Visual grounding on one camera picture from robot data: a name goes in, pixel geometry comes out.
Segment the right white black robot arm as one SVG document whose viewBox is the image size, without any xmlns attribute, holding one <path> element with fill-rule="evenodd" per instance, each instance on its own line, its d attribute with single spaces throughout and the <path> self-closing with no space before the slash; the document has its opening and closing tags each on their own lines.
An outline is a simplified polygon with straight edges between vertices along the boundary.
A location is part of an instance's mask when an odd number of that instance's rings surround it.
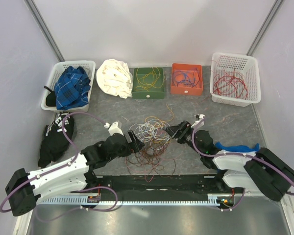
<svg viewBox="0 0 294 235">
<path fill-rule="evenodd" d="M 200 155 L 209 169 L 220 172 L 214 182 L 219 192 L 231 188 L 244 188 L 260 192 L 272 201 L 284 195 L 294 196 L 294 170 L 266 147 L 256 145 L 222 147 L 214 143 L 208 131 L 202 130 L 204 121 L 194 124 L 184 121 L 165 128 L 167 134 L 179 144 L 187 144 Z"/>
</svg>

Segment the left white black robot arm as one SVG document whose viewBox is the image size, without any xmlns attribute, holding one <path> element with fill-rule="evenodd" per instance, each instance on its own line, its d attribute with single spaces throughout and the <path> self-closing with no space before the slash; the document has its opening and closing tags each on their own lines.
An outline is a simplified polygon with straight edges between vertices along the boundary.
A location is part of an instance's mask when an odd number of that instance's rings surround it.
<svg viewBox="0 0 294 235">
<path fill-rule="evenodd" d="M 0 206 L 0 212 L 11 212 L 21 216 L 33 210 L 43 201 L 70 192 L 94 192 L 98 181 L 94 170 L 106 166 L 118 157 L 138 153 L 144 147 L 132 131 L 114 133 L 105 141 L 99 141 L 79 152 L 76 156 L 55 165 L 26 172 L 16 170 L 5 192 L 9 209 Z"/>
</svg>

